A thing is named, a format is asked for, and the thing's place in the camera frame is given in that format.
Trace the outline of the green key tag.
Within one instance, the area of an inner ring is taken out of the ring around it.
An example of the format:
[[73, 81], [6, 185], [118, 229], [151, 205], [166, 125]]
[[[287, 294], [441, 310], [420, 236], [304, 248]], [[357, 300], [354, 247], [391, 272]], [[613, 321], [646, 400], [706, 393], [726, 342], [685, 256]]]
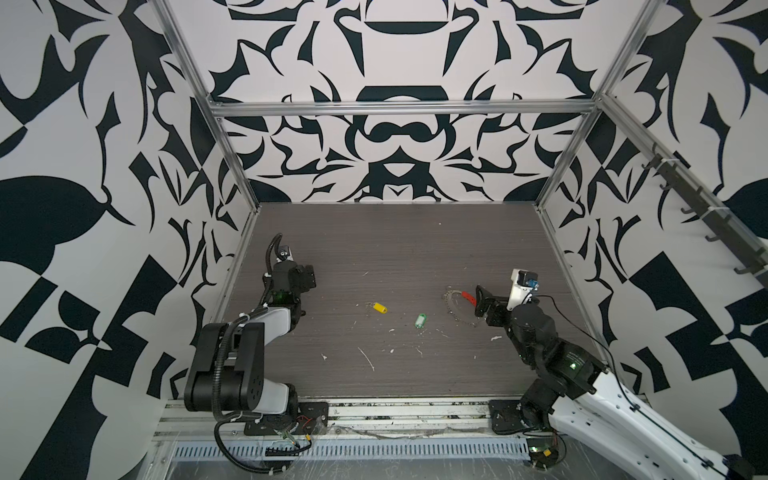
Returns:
[[414, 322], [414, 326], [417, 329], [422, 329], [425, 326], [427, 319], [428, 317], [425, 314], [419, 314]]

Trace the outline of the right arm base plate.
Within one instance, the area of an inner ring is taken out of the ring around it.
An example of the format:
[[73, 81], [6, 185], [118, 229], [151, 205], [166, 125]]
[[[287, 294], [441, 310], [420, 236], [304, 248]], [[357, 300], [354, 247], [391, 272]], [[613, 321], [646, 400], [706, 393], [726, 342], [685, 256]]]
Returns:
[[497, 435], [545, 431], [555, 399], [491, 400], [488, 402], [491, 430]]

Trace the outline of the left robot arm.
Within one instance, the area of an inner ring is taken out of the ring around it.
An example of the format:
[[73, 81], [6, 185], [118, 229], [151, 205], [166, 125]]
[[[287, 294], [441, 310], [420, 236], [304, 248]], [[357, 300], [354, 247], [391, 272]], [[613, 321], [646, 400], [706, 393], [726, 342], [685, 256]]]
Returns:
[[183, 395], [187, 410], [210, 412], [218, 421], [263, 415], [292, 422], [298, 417], [295, 388], [265, 376], [265, 350], [292, 332], [305, 314], [301, 295], [316, 287], [314, 267], [279, 261], [265, 274], [264, 286], [257, 308], [203, 328]]

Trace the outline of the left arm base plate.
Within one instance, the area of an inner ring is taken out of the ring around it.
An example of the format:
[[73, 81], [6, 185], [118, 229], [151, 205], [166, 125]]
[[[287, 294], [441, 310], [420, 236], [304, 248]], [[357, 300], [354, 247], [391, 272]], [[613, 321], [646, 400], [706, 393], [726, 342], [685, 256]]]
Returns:
[[245, 424], [246, 436], [290, 434], [311, 434], [326, 427], [329, 403], [308, 401], [291, 404], [282, 414], [264, 414], [259, 419]]

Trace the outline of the red key tag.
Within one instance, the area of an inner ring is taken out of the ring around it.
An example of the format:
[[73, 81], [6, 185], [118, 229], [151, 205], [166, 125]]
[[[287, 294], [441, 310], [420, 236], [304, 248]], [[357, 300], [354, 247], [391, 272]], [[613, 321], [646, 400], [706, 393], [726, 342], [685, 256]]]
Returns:
[[476, 298], [475, 298], [475, 297], [474, 297], [472, 294], [470, 294], [470, 293], [468, 293], [468, 292], [466, 292], [466, 291], [462, 291], [462, 292], [461, 292], [461, 296], [462, 296], [462, 297], [463, 297], [465, 300], [467, 300], [467, 301], [468, 301], [468, 302], [469, 302], [471, 305], [473, 305], [473, 306], [476, 306], [476, 305], [477, 305], [477, 300], [476, 300]]

